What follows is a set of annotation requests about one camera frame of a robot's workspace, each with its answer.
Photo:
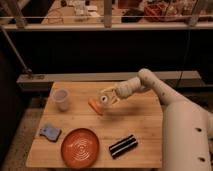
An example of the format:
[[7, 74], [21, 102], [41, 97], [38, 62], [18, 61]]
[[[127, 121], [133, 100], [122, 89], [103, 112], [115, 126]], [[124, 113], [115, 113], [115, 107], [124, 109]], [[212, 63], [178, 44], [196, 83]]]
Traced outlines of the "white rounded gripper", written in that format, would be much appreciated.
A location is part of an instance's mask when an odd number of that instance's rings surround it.
[[115, 104], [120, 101], [120, 99], [126, 99], [131, 96], [133, 93], [138, 91], [141, 88], [141, 82], [138, 77], [128, 79], [117, 83], [115, 86], [107, 87], [101, 90], [101, 93], [104, 92], [116, 92], [116, 95], [119, 97], [112, 97], [111, 104]]

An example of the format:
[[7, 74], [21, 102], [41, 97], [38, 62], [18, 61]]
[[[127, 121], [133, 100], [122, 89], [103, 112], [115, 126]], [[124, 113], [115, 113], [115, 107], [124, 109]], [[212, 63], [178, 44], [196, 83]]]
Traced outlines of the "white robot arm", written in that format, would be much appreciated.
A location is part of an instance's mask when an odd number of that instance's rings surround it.
[[152, 89], [165, 105], [162, 123], [162, 171], [212, 171], [209, 140], [213, 114], [143, 68], [138, 75], [103, 89], [102, 106], [111, 106], [136, 92]]

